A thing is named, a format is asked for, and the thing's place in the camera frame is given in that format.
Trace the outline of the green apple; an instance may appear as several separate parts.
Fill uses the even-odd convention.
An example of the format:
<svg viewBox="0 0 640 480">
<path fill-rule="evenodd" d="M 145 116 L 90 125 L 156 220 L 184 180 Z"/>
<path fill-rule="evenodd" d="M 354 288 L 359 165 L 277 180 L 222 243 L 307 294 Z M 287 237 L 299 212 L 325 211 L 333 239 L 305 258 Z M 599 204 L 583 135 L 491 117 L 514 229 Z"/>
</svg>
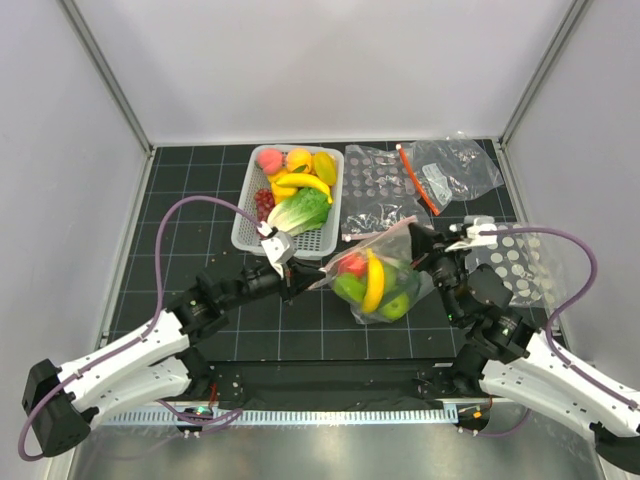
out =
<svg viewBox="0 0 640 480">
<path fill-rule="evenodd" d="M 377 309 L 377 313 L 386 321 L 394 322 L 402 318 L 411 306 L 410 297 L 401 292 L 385 297 Z"/>
</svg>

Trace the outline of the pink zipper clear bag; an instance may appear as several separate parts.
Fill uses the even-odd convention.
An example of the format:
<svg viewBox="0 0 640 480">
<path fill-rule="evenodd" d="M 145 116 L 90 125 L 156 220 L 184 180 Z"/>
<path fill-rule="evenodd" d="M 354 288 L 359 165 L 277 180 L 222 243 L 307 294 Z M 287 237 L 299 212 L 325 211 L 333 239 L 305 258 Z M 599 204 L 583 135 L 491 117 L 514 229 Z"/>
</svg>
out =
<svg viewBox="0 0 640 480">
<path fill-rule="evenodd" d="M 413 266 L 412 216 L 335 255 L 311 288 L 329 287 L 345 301 L 357 323 L 394 323 L 434 290 L 431 277 Z"/>
</svg>

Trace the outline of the long yellow banana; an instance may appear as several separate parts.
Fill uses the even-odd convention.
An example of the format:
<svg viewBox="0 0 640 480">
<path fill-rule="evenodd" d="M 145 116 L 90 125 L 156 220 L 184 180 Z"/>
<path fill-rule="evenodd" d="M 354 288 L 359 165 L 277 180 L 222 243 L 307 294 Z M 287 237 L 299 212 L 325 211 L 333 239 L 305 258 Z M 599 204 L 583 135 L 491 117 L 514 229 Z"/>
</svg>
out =
<svg viewBox="0 0 640 480">
<path fill-rule="evenodd" d="M 361 310 L 365 314 L 373 313 L 384 296 L 384 271 L 381 260 L 372 249 L 366 250 L 367 282 L 366 293 L 361 303 Z"/>
</svg>

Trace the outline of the red apple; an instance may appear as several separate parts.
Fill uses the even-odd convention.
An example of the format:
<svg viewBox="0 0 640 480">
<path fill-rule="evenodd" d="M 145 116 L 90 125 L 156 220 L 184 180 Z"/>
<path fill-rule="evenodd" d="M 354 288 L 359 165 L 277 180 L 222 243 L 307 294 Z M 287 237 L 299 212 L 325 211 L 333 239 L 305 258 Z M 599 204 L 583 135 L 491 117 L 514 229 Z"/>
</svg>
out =
<svg viewBox="0 0 640 480">
<path fill-rule="evenodd" d="M 340 274 L 352 274 L 361 278 L 367 273 L 367 258 L 360 253 L 352 253 L 344 256 L 338 266 Z"/>
</svg>

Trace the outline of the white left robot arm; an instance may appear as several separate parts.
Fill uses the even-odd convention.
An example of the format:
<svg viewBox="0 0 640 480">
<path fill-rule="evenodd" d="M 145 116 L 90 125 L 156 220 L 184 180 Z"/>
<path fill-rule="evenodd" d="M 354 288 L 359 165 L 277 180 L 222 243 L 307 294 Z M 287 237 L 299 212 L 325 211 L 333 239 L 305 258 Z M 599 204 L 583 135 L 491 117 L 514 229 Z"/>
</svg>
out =
<svg viewBox="0 0 640 480">
<path fill-rule="evenodd" d="M 271 295 L 290 301 L 324 277 L 319 267 L 297 260 L 281 272 L 259 264 L 233 278 L 202 270 L 138 329 L 61 366 L 49 359 L 32 366 L 22 398 L 24 432 L 34 433 L 40 457 L 51 458 L 122 411 L 166 398 L 204 398 L 213 372 L 197 345 L 224 328 L 231 311 Z"/>
</svg>

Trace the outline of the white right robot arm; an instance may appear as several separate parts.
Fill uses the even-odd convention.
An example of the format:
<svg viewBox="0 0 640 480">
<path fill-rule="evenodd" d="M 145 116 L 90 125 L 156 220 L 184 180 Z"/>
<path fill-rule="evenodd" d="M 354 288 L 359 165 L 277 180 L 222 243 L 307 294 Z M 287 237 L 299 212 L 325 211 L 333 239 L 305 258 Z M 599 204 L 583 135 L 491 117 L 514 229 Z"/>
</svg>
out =
<svg viewBox="0 0 640 480">
<path fill-rule="evenodd" d="M 485 393 L 517 402 L 571 429 L 592 443 L 608 463 L 639 472 L 639 393 L 573 355 L 553 338 L 553 324 L 592 287 L 597 260 L 580 239 L 548 227 L 500 229 L 490 217 L 468 217 L 449 231 L 410 223 L 411 258 L 438 291 L 449 323 L 466 329 L 466 342 L 445 376 L 462 396 Z M 468 271 L 474 248 L 503 236 L 547 234 L 566 239 L 586 254 L 590 273 L 576 294 L 549 316 L 545 326 L 510 305 L 512 292 L 494 269 Z"/>
</svg>

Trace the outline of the white dotted zip bag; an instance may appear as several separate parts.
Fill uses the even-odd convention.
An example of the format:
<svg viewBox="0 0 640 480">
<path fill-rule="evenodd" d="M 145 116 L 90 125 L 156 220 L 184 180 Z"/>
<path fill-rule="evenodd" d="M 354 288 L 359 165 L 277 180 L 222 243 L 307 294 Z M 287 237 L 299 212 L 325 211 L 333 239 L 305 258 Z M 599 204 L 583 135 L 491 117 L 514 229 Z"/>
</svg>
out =
<svg viewBox="0 0 640 480">
<path fill-rule="evenodd" d="M 512 293 L 515 307 L 549 311 L 567 298 L 566 282 L 553 236 L 540 233 L 499 235 L 497 243 L 473 248 L 466 256 L 469 272 L 489 265 Z"/>
</svg>

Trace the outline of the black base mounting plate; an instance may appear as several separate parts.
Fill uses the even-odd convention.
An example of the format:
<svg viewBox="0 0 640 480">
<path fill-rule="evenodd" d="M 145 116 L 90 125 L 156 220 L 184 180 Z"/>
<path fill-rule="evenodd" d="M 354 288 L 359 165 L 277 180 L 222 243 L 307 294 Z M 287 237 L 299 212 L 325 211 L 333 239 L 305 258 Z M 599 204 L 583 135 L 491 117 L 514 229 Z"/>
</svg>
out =
<svg viewBox="0 0 640 480">
<path fill-rule="evenodd" d="M 457 384 L 452 360 L 216 361 L 201 384 L 166 401 L 204 401 L 217 392 L 230 408 L 355 410 L 420 408 L 435 401 L 486 399 L 477 385 Z"/>
</svg>

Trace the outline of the red grape bunch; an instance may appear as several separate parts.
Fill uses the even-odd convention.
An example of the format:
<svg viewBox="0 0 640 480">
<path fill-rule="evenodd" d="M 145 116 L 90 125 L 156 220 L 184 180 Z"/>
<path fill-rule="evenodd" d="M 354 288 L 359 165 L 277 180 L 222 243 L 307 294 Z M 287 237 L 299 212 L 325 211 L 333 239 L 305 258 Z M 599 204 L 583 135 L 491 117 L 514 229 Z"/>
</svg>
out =
<svg viewBox="0 0 640 480">
<path fill-rule="evenodd" d="M 257 219 L 260 222 L 266 222 L 269 214 L 275 207 L 275 199 L 272 191 L 268 188 L 259 189 L 254 194 L 254 202 Z"/>
</svg>

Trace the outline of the yellow bell pepper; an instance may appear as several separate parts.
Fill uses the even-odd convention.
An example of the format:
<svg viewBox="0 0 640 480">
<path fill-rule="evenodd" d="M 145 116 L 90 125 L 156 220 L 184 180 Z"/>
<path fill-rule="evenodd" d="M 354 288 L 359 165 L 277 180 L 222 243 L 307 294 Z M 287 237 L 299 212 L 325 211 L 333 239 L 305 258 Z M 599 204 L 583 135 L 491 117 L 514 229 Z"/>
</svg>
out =
<svg viewBox="0 0 640 480">
<path fill-rule="evenodd" d="M 276 183 L 277 180 L 287 174 L 288 171 L 283 168 L 277 173 L 267 176 L 275 204 L 281 203 L 283 200 L 292 197 L 298 192 L 297 187 L 281 187 Z"/>
</svg>

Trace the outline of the napa cabbage lettuce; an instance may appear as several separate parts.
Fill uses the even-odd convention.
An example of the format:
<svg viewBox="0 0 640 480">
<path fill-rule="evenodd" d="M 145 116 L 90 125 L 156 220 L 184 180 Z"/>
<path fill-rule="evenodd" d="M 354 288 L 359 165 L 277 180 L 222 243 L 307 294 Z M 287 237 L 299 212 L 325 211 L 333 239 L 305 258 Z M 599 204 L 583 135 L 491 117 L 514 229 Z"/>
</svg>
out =
<svg viewBox="0 0 640 480">
<path fill-rule="evenodd" d="M 266 222 L 291 236 L 297 236 L 321 228 L 330 210 L 331 204 L 325 194 L 312 188 L 302 188 L 277 204 Z"/>
</svg>

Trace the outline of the yellow orange peach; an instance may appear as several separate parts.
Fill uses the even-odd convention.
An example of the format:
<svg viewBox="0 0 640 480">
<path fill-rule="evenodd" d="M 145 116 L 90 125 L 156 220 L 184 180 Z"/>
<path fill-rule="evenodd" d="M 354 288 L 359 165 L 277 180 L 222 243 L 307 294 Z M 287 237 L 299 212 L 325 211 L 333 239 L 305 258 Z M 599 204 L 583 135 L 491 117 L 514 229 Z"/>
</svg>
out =
<svg viewBox="0 0 640 480">
<path fill-rule="evenodd" d="M 304 148 L 295 148 L 286 154 L 285 166 L 289 173 L 309 174 L 313 167 L 313 155 Z"/>
</svg>

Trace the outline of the yellow starfruit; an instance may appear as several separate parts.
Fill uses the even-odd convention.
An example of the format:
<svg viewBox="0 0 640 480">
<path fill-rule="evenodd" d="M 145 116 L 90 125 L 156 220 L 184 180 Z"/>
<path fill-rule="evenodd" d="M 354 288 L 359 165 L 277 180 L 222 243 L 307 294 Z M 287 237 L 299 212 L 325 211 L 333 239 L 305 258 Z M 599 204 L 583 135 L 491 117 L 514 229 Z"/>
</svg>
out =
<svg viewBox="0 0 640 480">
<path fill-rule="evenodd" d="M 317 152 L 312 157 L 313 169 L 316 176 L 328 186 L 333 186 L 337 180 L 337 170 L 333 157 L 327 152 Z"/>
</svg>

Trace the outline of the left aluminium frame post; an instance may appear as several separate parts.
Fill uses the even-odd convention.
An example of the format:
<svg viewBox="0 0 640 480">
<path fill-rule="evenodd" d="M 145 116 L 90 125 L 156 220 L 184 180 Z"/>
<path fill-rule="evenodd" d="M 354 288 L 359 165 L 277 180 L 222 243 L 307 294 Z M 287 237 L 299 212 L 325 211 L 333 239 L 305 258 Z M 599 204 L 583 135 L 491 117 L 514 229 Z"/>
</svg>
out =
<svg viewBox="0 0 640 480">
<path fill-rule="evenodd" d="M 101 78 L 105 89 L 117 105 L 142 151 L 149 157 L 153 151 L 152 142 L 145 133 L 144 128 L 77 3 L 73 0 L 58 0 L 57 5 L 66 16 L 71 29 L 85 50 L 90 62 Z"/>
</svg>

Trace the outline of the aluminium frame rail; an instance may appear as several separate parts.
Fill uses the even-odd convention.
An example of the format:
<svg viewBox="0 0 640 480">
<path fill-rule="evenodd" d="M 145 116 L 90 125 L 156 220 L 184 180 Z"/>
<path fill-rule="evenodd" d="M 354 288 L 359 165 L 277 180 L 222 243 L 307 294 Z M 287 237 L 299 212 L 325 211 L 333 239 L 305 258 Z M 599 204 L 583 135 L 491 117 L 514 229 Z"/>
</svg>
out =
<svg viewBox="0 0 640 480">
<path fill-rule="evenodd" d="M 582 18 L 591 6 L 590 0 L 572 0 L 569 8 L 563 15 L 558 27 L 549 41 L 540 61 L 529 79 L 515 109 L 513 110 L 506 126 L 499 137 L 498 143 L 505 150 L 513 139 L 520 124 L 533 105 L 553 68 L 559 61 L 574 31 L 582 21 Z"/>
</svg>

